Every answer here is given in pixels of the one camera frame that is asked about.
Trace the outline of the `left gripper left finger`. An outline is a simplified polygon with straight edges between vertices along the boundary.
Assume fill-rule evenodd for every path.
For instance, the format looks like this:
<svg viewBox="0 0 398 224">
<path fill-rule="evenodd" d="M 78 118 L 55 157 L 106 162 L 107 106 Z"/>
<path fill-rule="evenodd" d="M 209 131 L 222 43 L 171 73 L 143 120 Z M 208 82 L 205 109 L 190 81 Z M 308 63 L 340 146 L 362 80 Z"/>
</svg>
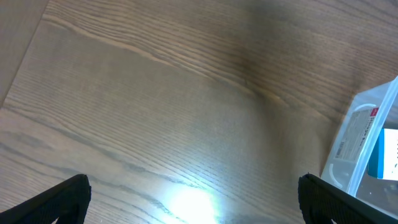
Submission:
<svg viewBox="0 0 398 224">
<path fill-rule="evenodd" d="M 1 212 L 1 223 L 73 223 L 85 221 L 91 200 L 87 175 L 75 175 L 35 197 Z"/>
</svg>

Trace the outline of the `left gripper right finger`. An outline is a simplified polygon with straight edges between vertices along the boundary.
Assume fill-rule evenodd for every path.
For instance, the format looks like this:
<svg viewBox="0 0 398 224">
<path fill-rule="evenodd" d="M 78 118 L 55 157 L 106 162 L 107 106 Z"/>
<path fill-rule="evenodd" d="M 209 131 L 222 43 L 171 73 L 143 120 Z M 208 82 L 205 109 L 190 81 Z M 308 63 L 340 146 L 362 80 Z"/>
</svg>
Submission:
<svg viewBox="0 0 398 224">
<path fill-rule="evenodd" d="M 306 224 L 397 224 L 397 219 L 312 174 L 298 180 L 298 202 Z"/>
</svg>

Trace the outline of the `blue white cardboard box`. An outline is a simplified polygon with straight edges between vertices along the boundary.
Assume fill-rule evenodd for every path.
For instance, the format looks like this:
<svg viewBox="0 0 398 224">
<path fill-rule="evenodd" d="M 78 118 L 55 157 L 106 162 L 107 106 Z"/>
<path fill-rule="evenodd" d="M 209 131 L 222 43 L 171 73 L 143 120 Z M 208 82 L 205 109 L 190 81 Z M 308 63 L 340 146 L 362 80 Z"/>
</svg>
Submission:
<svg viewBox="0 0 398 224">
<path fill-rule="evenodd" d="M 371 177 L 397 181 L 397 130 L 381 129 L 368 162 Z"/>
</svg>

